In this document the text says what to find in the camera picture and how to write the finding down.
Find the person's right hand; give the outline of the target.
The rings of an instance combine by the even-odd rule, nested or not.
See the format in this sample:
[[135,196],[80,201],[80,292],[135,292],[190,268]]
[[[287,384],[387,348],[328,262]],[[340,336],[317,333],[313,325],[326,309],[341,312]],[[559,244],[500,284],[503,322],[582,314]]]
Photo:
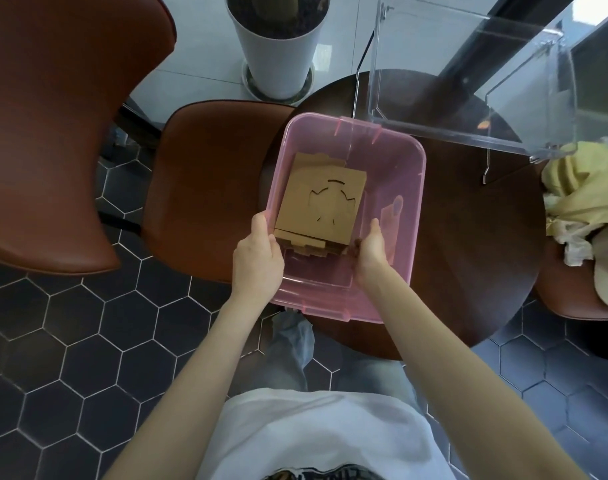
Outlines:
[[355,277],[359,286],[368,292],[382,270],[388,267],[385,240],[377,218],[370,222],[369,233],[363,239],[362,256],[355,262]]

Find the person's left hand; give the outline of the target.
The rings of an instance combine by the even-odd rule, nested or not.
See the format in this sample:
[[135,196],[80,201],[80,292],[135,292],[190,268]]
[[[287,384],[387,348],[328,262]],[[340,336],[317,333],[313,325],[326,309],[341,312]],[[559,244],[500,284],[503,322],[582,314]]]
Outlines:
[[233,254],[232,295],[265,306],[284,278],[284,262],[270,262],[268,222],[265,212],[252,217],[250,234],[239,241]]

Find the brown notched cardboard sheet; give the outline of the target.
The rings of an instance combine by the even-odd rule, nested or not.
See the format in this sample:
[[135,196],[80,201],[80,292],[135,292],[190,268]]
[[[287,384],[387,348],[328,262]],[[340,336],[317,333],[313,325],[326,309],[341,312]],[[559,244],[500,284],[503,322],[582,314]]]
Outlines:
[[[345,161],[331,158],[323,153],[298,152],[292,162],[291,171],[301,166],[313,166],[324,164],[340,167],[345,167],[346,165]],[[289,235],[286,232],[277,231],[276,229],[274,231],[274,234],[275,237],[284,245],[285,248],[291,249],[305,256],[313,255],[318,257],[325,257],[327,256],[327,254],[340,255],[347,247],[340,244],[326,244],[324,241],[318,241],[297,234]]]

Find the brown cardboard sheet with cutout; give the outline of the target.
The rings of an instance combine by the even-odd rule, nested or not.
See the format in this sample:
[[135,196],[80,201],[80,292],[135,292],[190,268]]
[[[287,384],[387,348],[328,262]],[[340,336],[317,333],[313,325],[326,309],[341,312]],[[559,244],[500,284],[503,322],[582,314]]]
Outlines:
[[287,181],[275,229],[347,246],[367,173],[333,165],[301,166]]

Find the person's right forearm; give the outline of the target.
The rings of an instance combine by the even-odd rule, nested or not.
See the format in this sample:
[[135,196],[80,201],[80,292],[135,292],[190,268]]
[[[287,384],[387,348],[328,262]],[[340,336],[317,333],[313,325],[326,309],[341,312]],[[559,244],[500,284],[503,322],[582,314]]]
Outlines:
[[589,480],[533,411],[387,263],[359,271],[412,382],[475,480]]

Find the person's left forearm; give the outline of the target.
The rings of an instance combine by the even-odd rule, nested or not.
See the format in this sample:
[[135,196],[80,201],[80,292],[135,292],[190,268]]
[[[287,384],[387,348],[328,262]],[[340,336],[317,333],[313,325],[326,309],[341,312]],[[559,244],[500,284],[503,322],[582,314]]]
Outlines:
[[233,288],[206,338],[102,480],[195,480],[244,345],[275,293]]

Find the pink translucent plastic bin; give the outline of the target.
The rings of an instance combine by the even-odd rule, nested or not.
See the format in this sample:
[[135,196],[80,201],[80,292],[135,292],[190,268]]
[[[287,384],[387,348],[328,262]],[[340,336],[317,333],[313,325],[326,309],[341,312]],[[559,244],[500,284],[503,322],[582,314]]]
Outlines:
[[367,173],[351,242],[340,255],[305,256],[283,250],[284,278],[273,304],[336,321],[381,323],[353,274],[349,254],[356,239],[369,233],[377,218],[388,264],[410,283],[426,168],[426,154],[412,136],[351,118],[313,112],[288,122],[268,193],[268,230],[274,234],[285,186],[298,152],[323,153]]

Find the grey blue jeans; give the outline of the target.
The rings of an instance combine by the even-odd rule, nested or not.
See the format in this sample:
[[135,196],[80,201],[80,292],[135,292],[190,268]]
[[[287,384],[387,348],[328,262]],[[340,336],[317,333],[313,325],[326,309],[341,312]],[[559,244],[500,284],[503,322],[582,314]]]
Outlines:
[[[312,324],[301,313],[288,310],[274,316],[272,326],[273,335],[265,356],[245,389],[309,392],[305,368],[315,348]],[[375,358],[346,346],[341,346],[341,352],[338,391],[386,395],[423,413],[401,362]]]

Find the white pot saucer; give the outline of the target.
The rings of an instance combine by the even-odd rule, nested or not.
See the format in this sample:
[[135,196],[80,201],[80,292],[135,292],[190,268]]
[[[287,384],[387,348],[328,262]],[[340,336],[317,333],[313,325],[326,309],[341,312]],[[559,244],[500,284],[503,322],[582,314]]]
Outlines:
[[290,106],[299,105],[302,101],[304,101],[304,99],[306,99],[306,97],[308,97],[309,94],[311,94],[315,81],[315,75],[316,70],[314,64],[311,63],[306,78],[304,79],[302,85],[300,85],[298,88],[297,92],[285,93],[283,91],[270,91],[267,93],[260,88],[246,61],[242,63],[241,67],[242,85],[252,99],[260,102]]

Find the white t-shirt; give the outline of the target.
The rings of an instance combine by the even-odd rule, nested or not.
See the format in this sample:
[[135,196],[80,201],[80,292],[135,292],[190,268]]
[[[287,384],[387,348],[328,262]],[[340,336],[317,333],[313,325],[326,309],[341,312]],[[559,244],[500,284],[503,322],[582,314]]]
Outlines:
[[195,480],[456,480],[428,421],[388,395],[261,388],[229,399]]

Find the white tall plant pot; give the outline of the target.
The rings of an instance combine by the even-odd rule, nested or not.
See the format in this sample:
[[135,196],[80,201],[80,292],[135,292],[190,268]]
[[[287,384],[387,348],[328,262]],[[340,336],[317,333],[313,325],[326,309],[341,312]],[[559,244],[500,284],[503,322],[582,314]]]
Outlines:
[[245,61],[265,92],[297,92],[331,0],[225,0]]

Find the clear acrylic box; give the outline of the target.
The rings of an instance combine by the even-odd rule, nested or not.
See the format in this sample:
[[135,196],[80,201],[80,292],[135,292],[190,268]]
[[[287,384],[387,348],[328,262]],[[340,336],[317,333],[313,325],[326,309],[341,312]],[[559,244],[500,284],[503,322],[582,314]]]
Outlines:
[[418,137],[523,155],[577,150],[577,86],[561,23],[574,0],[497,0],[487,14],[378,0],[351,116]]

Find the white plastic bag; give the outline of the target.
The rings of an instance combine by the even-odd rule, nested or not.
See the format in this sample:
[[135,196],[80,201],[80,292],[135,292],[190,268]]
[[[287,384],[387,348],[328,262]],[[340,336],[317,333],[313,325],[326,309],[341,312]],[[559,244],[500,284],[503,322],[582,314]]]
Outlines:
[[569,267],[579,267],[585,260],[595,259],[588,236],[599,228],[601,228],[600,224],[590,225],[555,219],[548,227],[548,234],[564,247],[564,264]]

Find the yellow cloth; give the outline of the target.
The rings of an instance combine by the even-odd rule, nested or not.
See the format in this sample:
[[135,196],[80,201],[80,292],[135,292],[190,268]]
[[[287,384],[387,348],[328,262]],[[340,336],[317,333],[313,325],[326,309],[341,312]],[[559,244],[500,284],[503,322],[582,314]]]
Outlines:
[[548,161],[540,180],[548,236],[562,236],[565,223],[608,225],[608,144],[578,142],[573,153]]

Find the large brown leather chair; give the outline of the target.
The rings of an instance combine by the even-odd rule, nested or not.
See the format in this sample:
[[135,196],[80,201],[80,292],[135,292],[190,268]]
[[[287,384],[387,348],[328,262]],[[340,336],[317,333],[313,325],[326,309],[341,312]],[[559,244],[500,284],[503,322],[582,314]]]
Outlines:
[[176,40],[162,0],[0,0],[1,264],[119,268],[95,169],[118,110]]

